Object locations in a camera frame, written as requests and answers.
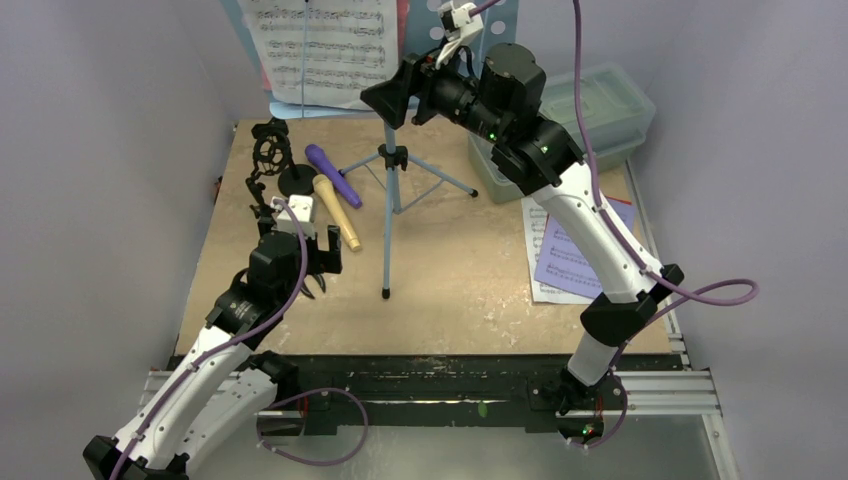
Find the white dot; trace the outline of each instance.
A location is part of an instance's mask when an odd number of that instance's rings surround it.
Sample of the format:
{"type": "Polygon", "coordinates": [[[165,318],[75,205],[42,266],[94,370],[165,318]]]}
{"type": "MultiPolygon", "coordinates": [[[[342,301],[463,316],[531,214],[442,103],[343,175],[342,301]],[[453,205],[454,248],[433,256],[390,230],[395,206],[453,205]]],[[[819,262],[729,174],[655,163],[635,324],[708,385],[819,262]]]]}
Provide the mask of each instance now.
{"type": "Polygon", "coordinates": [[[491,30],[495,35],[500,35],[506,31],[506,24],[498,20],[497,22],[492,23],[491,30]]]}

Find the white sheet of paper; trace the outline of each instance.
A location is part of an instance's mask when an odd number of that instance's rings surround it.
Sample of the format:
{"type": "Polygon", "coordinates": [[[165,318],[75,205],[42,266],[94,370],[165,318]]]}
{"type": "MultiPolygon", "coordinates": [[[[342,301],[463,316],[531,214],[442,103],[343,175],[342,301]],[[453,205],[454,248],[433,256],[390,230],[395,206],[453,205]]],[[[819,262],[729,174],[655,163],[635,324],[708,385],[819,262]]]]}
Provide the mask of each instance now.
{"type": "Polygon", "coordinates": [[[398,68],[396,1],[312,2],[301,98],[305,2],[238,2],[271,92],[281,102],[367,109],[359,92],[388,80],[398,68]]]}
{"type": "Polygon", "coordinates": [[[588,305],[592,303],[592,299],[560,290],[533,279],[533,275],[536,272],[536,263],[539,261],[539,252],[542,248],[542,239],[545,236],[545,224],[548,221],[548,212],[540,207],[532,198],[524,197],[521,199],[521,214],[524,218],[524,245],[527,248],[527,263],[530,268],[530,286],[533,292],[533,301],[577,305],[588,305]]]}

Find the microphone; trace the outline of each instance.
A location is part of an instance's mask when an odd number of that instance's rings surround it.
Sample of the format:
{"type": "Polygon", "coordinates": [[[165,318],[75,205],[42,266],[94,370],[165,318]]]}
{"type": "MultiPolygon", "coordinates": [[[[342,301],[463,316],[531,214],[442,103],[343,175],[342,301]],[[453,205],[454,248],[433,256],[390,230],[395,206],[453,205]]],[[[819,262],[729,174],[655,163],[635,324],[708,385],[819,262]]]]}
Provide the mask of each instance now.
{"type": "Polygon", "coordinates": [[[321,197],[324,205],[327,206],[327,210],[330,211],[333,221],[341,229],[342,238],[344,238],[347,246],[354,252],[362,250],[359,237],[356,235],[356,231],[353,230],[353,225],[350,224],[350,220],[347,218],[344,210],[342,210],[342,206],[339,204],[339,199],[336,197],[336,192],[333,190],[333,184],[330,183],[330,180],[325,175],[318,174],[312,179],[312,186],[315,187],[315,193],[321,197]]]}
{"type": "Polygon", "coordinates": [[[326,175],[331,182],[333,182],[333,186],[335,186],[336,190],[339,191],[339,194],[347,200],[347,203],[349,203],[353,208],[359,208],[362,206],[362,200],[359,198],[359,195],[357,195],[356,191],[353,190],[353,187],[347,183],[347,180],[345,180],[339,173],[338,169],[330,163],[330,160],[327,158],[327,155],[321,147],[318,145],[307,146],[306,159],[309,160],[309,163],[315,165],[321,173],[326,175]]]}

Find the gray floor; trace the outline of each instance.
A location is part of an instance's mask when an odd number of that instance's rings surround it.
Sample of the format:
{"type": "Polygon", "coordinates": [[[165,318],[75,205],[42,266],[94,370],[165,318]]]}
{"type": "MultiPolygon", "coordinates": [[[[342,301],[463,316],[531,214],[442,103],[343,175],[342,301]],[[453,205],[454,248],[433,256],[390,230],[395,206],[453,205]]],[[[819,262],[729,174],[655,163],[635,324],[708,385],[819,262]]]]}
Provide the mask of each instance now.
{"type": "MultiPolygon", "coordinates": [[[[354,445],[361,429],[335,437],[289,439],[286,450],[329,459],[354,445]]],[[[520,429],[398,428],[369,431],[363,450],[344,465],[300,465],[256,448],[253,425],[236,431],[193,478],[459,480],[718,478],[700,417],[632,417],[616,438],[588,454],[559,435],[520,429]]]]}

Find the black round base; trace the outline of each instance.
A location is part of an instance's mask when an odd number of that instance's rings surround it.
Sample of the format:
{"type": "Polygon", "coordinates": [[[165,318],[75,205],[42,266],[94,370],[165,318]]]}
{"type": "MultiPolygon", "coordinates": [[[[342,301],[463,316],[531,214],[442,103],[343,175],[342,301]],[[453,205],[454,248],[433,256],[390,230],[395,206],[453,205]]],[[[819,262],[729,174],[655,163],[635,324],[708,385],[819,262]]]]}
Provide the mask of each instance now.
{"type": "Polygon", "coordinates": [[[294,168],[288,167],[280,172],[277,186],[280,187],[280,193],[287,197],[290,195],[312,195],[312,192],[315,191],[312,187],[312,179],[316,175],[318,175],[318,172],[309,165],[296,164],[294,168]]]}

